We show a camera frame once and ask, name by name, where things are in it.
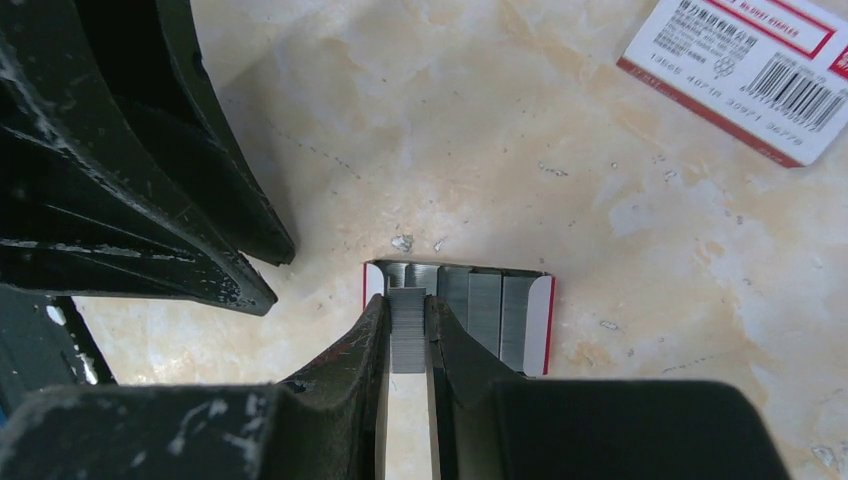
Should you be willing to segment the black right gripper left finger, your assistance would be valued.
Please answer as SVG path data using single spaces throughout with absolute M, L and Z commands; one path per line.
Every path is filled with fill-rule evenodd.
M 5 479 L 378 479 L 387 300 L 277 383 L 77 386 L 27 400 L 1 436 Z

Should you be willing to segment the tray of staple strips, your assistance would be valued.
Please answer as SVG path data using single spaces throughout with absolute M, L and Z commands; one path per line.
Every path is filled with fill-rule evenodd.
M 373 260 L 363 266 L 363 302 L 390 288 L 424 288 L 461 327 L 510 369 L 549 371 L 556 279 L 532 270 Z

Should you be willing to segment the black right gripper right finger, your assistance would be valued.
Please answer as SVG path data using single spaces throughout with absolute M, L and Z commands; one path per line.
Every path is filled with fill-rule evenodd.
M 544 380 L 498 360 L 427 297 L 437 479 L 785 479 L 760 415 L 700 380 Z

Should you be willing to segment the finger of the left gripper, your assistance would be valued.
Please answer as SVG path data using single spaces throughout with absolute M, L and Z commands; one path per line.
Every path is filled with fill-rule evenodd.
M 1 92 L 4 284 L 270 310 L 270 286 L 159 168 L 88 49 L 29 58 L 3 40 Z
M 295 244 L 254 177 L 203 65 L 187 1 L 78 1 L 98 68 L 161 169 L 238 251 L 290 263 Z

